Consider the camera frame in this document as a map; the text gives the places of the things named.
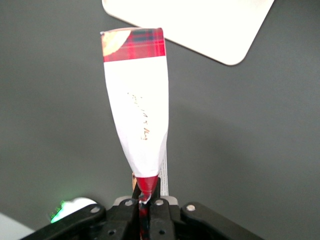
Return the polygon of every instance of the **tartan print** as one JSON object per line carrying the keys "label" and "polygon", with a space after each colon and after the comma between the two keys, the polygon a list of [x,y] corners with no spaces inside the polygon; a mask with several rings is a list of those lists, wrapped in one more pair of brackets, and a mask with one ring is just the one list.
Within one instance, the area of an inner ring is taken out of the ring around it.
{"label": "tartan print", "polygon": [[116,52],[103,56],[103,62],[143,59],[166,55],[165,40],[161,28],[132,29],[129,37]]}

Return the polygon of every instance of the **white board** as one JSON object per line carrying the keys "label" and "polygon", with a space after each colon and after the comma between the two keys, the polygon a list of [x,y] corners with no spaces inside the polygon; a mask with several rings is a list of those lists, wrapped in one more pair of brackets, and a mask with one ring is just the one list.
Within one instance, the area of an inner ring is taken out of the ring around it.
{"label": "white board", "polygon": [[240,63],[274,0],[102,0],[111,16],[226,65]]}

